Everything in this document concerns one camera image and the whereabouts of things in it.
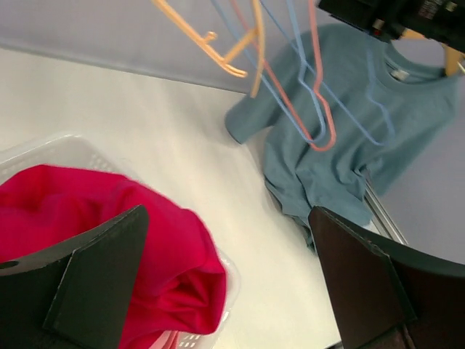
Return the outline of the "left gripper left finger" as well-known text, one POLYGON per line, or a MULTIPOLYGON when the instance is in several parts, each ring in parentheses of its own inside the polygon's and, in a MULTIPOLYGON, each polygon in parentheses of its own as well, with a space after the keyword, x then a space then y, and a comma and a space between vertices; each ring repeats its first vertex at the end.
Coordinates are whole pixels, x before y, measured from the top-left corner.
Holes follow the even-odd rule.
POLYGON ((117 348, 149 217, 135 206, 1 264, 2 348, 117 348))

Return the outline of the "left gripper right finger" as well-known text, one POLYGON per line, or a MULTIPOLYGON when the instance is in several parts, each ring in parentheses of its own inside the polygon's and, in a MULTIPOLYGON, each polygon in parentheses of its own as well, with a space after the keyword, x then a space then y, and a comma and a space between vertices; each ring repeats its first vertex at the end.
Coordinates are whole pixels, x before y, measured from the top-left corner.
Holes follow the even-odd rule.
POLYGON ((464 266, 323 208, 308 217, 343 348, 463 348, 464 266))

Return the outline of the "red t shirt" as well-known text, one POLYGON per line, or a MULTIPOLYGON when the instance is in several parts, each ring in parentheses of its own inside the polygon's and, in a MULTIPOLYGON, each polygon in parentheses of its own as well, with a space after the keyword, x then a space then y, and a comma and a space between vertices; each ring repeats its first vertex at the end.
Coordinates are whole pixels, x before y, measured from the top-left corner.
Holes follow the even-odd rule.
POLYGON ((122 174, 38 165, 1 186, 1 264, 146 208, 145 246, 117 348, 149 348, 165 331, 211 334, 227 274, 200 218, 122 174))

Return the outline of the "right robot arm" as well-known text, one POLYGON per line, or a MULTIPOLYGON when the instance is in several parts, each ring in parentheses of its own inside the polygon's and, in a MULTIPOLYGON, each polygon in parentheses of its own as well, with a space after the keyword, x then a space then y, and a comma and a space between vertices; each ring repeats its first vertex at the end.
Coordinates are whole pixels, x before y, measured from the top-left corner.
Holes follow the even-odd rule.
POLYGON ((464 2, 442 0, 324 0, 318 8, 381 41, 405 30, 464 51, 464 2))

